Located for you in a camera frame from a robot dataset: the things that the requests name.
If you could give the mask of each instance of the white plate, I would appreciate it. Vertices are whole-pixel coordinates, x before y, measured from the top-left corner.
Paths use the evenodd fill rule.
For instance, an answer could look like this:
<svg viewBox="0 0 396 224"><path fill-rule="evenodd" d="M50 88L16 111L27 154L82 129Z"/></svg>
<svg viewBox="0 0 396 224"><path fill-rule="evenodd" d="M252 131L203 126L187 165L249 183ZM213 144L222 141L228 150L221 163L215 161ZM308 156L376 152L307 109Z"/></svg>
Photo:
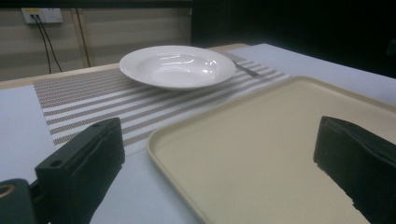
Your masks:
<svg viewBox="0 0 396 224"><path fill-rule="evenodd" d="M193 90L230 78L235 65L208 49L159 46L140 49L120 60L123 74L138 82L168 90Z"/></svg>

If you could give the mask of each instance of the table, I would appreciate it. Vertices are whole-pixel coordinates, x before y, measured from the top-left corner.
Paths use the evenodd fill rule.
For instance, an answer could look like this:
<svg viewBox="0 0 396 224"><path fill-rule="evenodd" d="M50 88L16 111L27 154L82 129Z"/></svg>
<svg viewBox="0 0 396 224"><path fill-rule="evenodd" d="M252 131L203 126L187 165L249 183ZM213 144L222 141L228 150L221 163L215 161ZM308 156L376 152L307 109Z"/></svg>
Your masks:
<svg viewBox="0 0 396 224"><path fill-rule="evenodd" d="M328 63L267 44L232 45L234 55L292 76L308 76L396 105L396 79ZM54 77L116 68L117 64L82 69ZM35 180L34 167L55 149L31 85L43 77L0 83L0 180ZM149 160L146 150L126 158L122 170L97 209L92 223L199 223Z"/></svg>

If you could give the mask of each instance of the beige wall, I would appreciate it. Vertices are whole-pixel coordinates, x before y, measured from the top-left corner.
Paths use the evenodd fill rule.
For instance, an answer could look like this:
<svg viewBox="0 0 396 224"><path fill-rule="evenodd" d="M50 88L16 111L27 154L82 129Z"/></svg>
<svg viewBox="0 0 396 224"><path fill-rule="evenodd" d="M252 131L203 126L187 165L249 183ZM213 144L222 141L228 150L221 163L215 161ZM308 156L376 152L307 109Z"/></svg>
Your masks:
<svg viewBox="0 0 396 224"><path fill-rule="evenodd" d="M70 71L88 64L117 63L125 54L145 47L189 45L189 13L175 8L62 9L64 22L45 27L58 62ZM59 72L50 57L52 73ZM0 81L48 73L37 27L25 23L20 9L1 9Z"/></svg>

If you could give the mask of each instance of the beige tray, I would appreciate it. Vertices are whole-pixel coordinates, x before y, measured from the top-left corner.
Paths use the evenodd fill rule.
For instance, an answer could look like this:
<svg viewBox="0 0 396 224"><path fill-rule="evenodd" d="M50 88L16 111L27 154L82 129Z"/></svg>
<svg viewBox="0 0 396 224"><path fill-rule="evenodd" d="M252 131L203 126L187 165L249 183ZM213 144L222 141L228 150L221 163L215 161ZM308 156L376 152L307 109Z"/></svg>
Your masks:
<svg viewBox="0 0 396 224"><path fill-rule="evenodd" d="M321 116L396 143L396 107L295 77L154 132L148 153L205 223L368 223L313 162Z"/></svg>

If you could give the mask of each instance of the power cord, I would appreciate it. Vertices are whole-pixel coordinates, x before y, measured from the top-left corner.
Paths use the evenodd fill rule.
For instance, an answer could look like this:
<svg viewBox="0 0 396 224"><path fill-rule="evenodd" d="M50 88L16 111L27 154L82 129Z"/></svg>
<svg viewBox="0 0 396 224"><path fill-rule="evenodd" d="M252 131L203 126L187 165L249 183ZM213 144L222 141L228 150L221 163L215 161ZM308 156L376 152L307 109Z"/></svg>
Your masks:
<svg viewBox="0 0 396 224"><path fill-rule="evenodd" d="M43 22L40 20L40 17L39 17L38 15L31 15L31 17L33 17L33 18L35 19L35 23L37 24L37 27L38 27L38 29L40 30L41 36L43 37L43 41L44 41L44 44L45 44L45 46L46 46L47 59L48 59L48 61L49 61L49 73L51 73L51 69L50 69L50 57L49 57L49 53L48 53L48 49L47 49L46 40L45 40L45 38L44 38L44 36L43 36L43 32L41 31L41 28L43 29L44 34L46 35L46 37L47 37L47 39L48 39L48 41L49 41L49 46L50 46L50 49L51 49L51 52L52 52L53 59L55 60L56 64L58 65L59 70L62 72L62 68L61 68L61 66L60 66L59 63L58 63L58 60L56 59L55 51L53 50L52 43L50 42L50 37L49 37L49 35L47 34L47 31L46 31L46 28L45 28L44 25L43 25Z"/></svg>

